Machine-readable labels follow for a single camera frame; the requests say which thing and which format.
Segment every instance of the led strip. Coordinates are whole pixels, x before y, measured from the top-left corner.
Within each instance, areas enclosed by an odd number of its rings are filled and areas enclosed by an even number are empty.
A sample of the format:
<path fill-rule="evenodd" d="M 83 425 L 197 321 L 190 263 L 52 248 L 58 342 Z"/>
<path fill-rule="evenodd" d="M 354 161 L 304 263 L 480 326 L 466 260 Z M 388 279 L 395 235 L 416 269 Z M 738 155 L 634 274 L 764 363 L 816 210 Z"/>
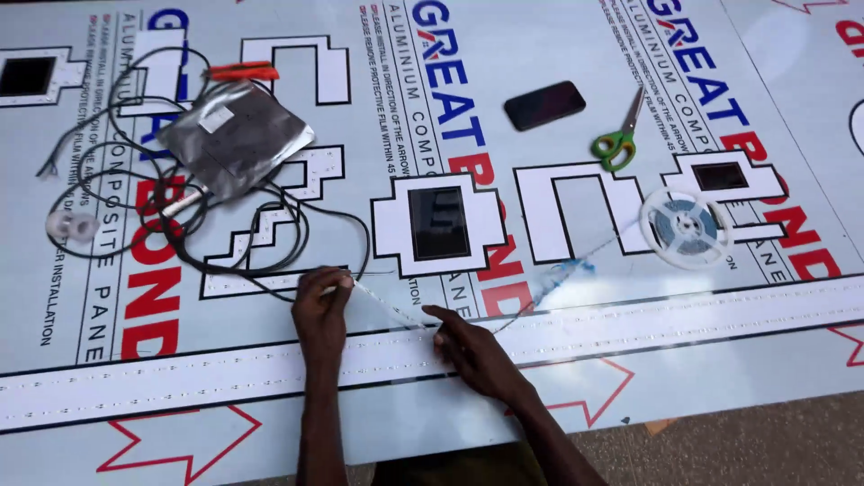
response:
<path fill-rule="evenodd" d="M 498 333 L 517 364 L 569 360 L 864 319 L 864 276 L 519 318 Z M 496 329 L 506 318 L 483 322 Z M 340 386 L 452 371 L 431 334 L 347 339 Z M 0 433 L 301 393 L 299 344 L 125 361 L 0 378 Z"/>

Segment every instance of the hand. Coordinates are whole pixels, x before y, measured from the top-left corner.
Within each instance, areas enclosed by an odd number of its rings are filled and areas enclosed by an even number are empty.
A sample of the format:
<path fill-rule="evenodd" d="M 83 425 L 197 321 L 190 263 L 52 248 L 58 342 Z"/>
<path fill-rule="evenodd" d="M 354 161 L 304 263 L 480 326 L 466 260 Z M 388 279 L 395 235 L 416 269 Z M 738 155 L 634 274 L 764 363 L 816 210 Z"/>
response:
<path fill-rule="evenodd" d="M 330 287 L 335 291 L 325 293 Z M 345 347 L 345 304 L 354 279 L 348 270 L 323 266 L 300 277 L 291 308 L 307 377 L 336 380 Z"/>
<path fill-rule="evenodd" d="M 501 400 L 513 409 L 537 398 L 534 386 L 513 365 L 489 329 L 466 323 L 455 310 L 437 305 L 422 308 L 443 321 L 432 339 L 435 352 L 450 360 L 475 392 Z"/>

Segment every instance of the black cable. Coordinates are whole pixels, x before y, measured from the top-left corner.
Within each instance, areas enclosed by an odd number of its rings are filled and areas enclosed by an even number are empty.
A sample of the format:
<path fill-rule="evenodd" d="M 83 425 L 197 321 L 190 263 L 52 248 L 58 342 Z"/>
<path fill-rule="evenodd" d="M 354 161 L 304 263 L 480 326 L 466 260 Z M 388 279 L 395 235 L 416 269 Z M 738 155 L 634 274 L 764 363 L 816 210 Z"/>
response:
<path fill-rule="evenodd" d="M 356 279 L 360 280 L 365 273 L 366 266 L 369 263 L 370 254 L 372 252 L 372 238 L 369 227 L 365 224 L 365 222 L 363 222 L 363 220 L 361 220 L 354 214 L 343 213 L 341 211 L 335 211 L 332 209 L 318 208 L 305 201 L 301 201 L 300 199 L 297 199 L 296 197 L 291 195 L 288 191 L 273 182 L 273 179 L 278 175 L 279 171 L 282 168 L 281 164 L 279 165 L 279 167 L 271 171 L 266 177 L 264 177 L 258 186 L 252 188 L 249 191 L 249 193 L 264 192 L 266 194 L 275 196 L 276 199 L 274 201 L 267 201 L 259 205 L 255 209 L 255 214 L 252 216 L 250 224 L 249 239 L 246 242 L 245 249 L 241 253 L 241 256 L 237 260 L 237 262 L 235 262 L 231 266 L 213 265 L 207 263 L 206 261 L 199 260 L 189 254 L 186 248 L 187 238 L 197 232 L 203 226 L 207 214 L 210 212 L 210 210 L 223 204 L 224 201 L 212 201 L 212 194 L 206 193 L 202 186 L 193 183 L 195 179 L 194 175 L 190 176 L 183 183 L 172 182 L 172 179 L 176 176 L 177 172 L 181 168 L 181 164 L 177 161 L 176 157 L 172 156 L 171 158 L 174 159 L 174 164 L 163 170 L 159 163 L 156 161 L 156 159 L 160 157 L 164 158 L 164 156 L 162 154 L 157 154 L 157 152 L 150 150 L 147 147 L 144 147 L 143 145 L 138 144 L 134 140 L 132 140 L 130 136 L 124 131 L 122 131 L 118 126 L 118 122 L 114 112 L 115 110 L 119 111 L 120 108 L 124 106 L 133 106 L 146 100 L 163 101 L 179 108 L 182 111 L 186 111 L 186 108 L 182 104 L 162 96 L 143 95 L 132 98 L 125 98 L 114 102 L 114 96 L 117 93 L 120 81 L 132 74 L 134 70 L 137 69 L 137 66 L 139 66 L 142 61 L 146 60 L 150 56 L 170 50 L 181 50 L 184 52 L 190 52 L 192 54 L 195 54 L 204 61 L 207 68 L 210 67 L 210 61 L 205 57 L 205 55 L 187 47 L 165 47 L 154 49 L 148 52 L 147 54 L 130 64 L 130 66 L 120 74 L 114 84 L 111 85 L 108 96 L 109 103 L 107 107 L 103 110 L 100 110 L 99 112 L 94 113 L 91 117 L 79 122 L 71 130 L 65 132 L 60 137 L 60 140 L 57 142 L 54 149 L 51 151 L 51 154 L 48 156 L 48 160 L 46 160 L 46 162 L 36 173 L 36 176 L 42 176 L 43 174 L 45 174 L 46 170 L 50 169 L 52 174 L 57 174 L 57 157 L 60 154 L 60 151 L 63 145 L 67 142 L 67 140 L 75 132 L 84 129 L 86 126 L 93 123 L 95 120 L 99 119 L 107 113 L 109 122 L 111 123 L 111 127 L 120 136 L 120 138 L 122 138 L 122 140 L 101 142 L 99 144 L 92 145 L 80 154 L 77 162 L 73 166 L 73 170 L 75 170 L 75 182 L 71 184 L 68 188 L 66 188 L 66 190 L 63 191 L 60 197 L 57 198 L 57 200 L 51 206 L 50 213 L 60 210 L 60 206 L 63 204 L 63 201 L 65 201 L 66 198 L 71 197 L 76 191 L 80 189 L 83 193 L 87 194 L 93 199 L 105 203 L 105 205 L 109 208 L 123 208 L 126 210 L 134 210 L 138 214 L 138 219 L 141 223 L 141 228 L 143 229 L 143 236 L 140 236 L 139 238 L 133 237 L 132 242 L 127 246 L 112 250 L 108 253 L 100 254 L 75 252 L 74 250 L 70 250 L 69 248 L 67 248 L 65 241 L 58 240 L 50 234 L 48 235 L 48 240 L 62 252 L 72 255 L 74 257 L 82 259 L 106 259 L 119 255 L 120 253 L 124 253 L 130 250 L 135 245 L 143 245 L 144 241 L 151 234 L 162 234 L 165 236 L 168 244 L 171 245 L 171 247 L 174 249 L 177 258 L 180 261 L 192 266 L 199 272 L 213 275 L 237 275 L 246 278 L 254 285 L 259 287 L 261 290 L 269 293 L 273 297 L 276 297 L 286 302 L 294 302 L 293 298 L 281 295 L 280 292 L 283 291 L 273 291 L 272 289 L 269 289 L 265 285 L 258 282 L 257 278 L 267 277 L 273 275 L 275 272 L 279 272 L 285 268 L 290 267 L 297 261 L 297 259 L 299 259 L 300 255 L 306 249 L 309 241 L 309 220 L 302 210 L 303 207 L 306 207 L 317 213 L 346 218 L 348 220 L 356 221 L 360 224 L 360 227 L 363 229 L 363 232 L 365 234 L 364 258 L 363 262 L 360 264 L 359 271 L 356 274 Z M 259 86 L 261 89 L 263 89 L 265 92 L 267 92 L 271 97 L 273 97 L 274 99 L 276 98 L 273 95 L 273 92 L 264 83 L 256 80 L 252 82 Z M 208 84 L 208 80 L 205 79 L 198 93 L 198 96 L 192 102 L 193 106 L 198 105 L 207 96 L 217 92 L 220 88 L 228 85 L 229 83 L 218 83 L 213 86 L 208 86 Z M 156 176 L 148 176 L 128 169 L 105 169 L 85 176 L 84 161 L 88 160 L 90 156 L 96 152 L 96 150 L 106 150 L 107 147 L 115 145 L 127 147 L 132 150 L 137 150 L 144 154 L 144 156 L 147 157 L 150 164 L 153 166 L 153 169 L 156 172 Z M 121 202 L 116 196 L 115 199 L 112 200 L 111 198 L 103 197 L 97 192 L 91 190 L 92 183 L 95 180 L 103 176 L 116 175 L 126 175 L 129 178 L 135 177 L 136 179 L 144 181 L 152 181 L 154 183 L 153 194 L 148 197 L 147 201 L 145 201 L 142 206 L 135 206 L 126 202 Z M 166 191 L 168 191 L 169 189 L 172 189 L 174 191 L 174 195 L 169 200 L 166 200 L 165 194 Z M 163 213 L 164 209 L 169 204 L 180 200 L 190 189 L 198 191 L 201 194 L 201 198 L 194 205 L 194 211 L 188 217 L 188 219 L 180 223 L 176 222 L 173 217 L 166 217 Z M 251 266 L 251 250 L 254 247 L 253 237 L 256 230 L 258 229 L 257 224 L 260 221 L 261 213 L 264 211 L 271 211 L 275 209 L 285 209 L 291 215 L 295 228 L 294 242 L 292 243 L 288 253 L 283 258 L 279 259 L 276 263 L 265 265 L 259 268 L 249 268 Z M 149 221 L 144 219 L 146 214 L 153 213 L 158 214 L 158 219 L 153 219 Z"/>

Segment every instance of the smartphone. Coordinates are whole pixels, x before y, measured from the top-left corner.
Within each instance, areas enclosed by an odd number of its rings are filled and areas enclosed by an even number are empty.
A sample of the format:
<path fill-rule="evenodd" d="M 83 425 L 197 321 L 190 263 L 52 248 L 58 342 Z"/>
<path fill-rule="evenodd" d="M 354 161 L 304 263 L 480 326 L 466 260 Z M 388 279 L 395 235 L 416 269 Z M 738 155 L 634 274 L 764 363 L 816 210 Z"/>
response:
<path fill-rule="evenodd" d="M 519 131 L 547 124 L 584 109 L 585 99 L 570 81 L 540 88 L 504 103 L 504 111 Z"/>

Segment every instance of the green scissors handle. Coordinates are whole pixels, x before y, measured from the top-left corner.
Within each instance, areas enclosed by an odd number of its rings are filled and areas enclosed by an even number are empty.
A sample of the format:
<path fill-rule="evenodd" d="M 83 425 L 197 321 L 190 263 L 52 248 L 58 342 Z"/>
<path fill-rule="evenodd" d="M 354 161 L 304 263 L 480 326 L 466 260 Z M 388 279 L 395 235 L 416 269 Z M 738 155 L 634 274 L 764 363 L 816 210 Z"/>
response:
<path fill-rule="evenodd" d="M 612 161 L 615 160 L 615 157 L 625 150 L 627 158 L 623 162 L 613 165 Z M 600 159 L 603 169 L 609 172 L 616 172 L 624 169 L 636 156 L 636 144 L 633 143 L 632 132 L 615 131 L 594 140 L 591 152 L 595 157 Z"/>

